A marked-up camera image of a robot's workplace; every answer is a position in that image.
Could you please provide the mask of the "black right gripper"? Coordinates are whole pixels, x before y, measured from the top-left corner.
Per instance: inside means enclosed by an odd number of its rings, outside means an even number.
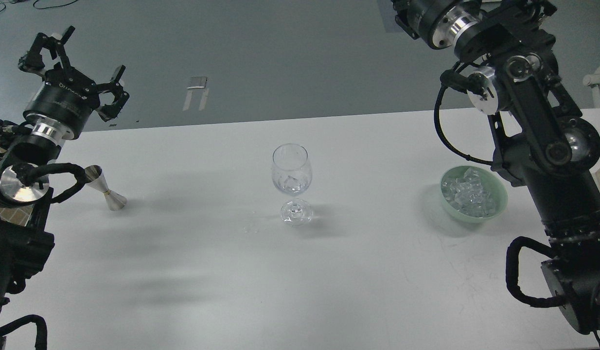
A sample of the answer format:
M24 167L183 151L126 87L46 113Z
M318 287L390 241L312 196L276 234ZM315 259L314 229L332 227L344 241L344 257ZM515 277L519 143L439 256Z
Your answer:
M455 46L471 27L469 0L392 0L395 21L411 38L434 50Z

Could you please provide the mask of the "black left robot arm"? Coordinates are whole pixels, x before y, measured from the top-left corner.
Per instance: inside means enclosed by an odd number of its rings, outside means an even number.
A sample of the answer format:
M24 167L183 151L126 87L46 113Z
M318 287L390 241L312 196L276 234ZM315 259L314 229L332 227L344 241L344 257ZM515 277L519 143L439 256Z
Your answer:
M100 166L57 162L64 142L80 137L93 112L111 121L129 99L120 82L125 66L98 84L71 64L65 44L74 31L70 26L60 38L35 36L18 68L40 76L42 86L24 109L23 122L0 120L0 314L9 295L21 293L48 261L54 236L45 225L53 204L86 186L102 193L112 211L127 204L107 186ZM36 328L34 348L46 350L47 323L38 315L0 326L0 350L7 335L27 324Z

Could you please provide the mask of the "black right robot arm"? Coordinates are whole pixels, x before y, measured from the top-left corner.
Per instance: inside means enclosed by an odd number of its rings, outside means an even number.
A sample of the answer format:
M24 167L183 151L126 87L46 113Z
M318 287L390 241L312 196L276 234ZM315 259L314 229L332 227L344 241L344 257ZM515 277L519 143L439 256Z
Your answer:
M563 87L543 20L547 0L394 0L395 21L434 50L453 47L457 64L441 75L434 126L467 161L489 165L514 188L525 186L549 243L517 237L507 248L509 293L533 308L559 308L572 328L600 347L600 190L590 170L600 136ZM440 126L447 89L468 93L488 116L495 149L484 161L460 152Z

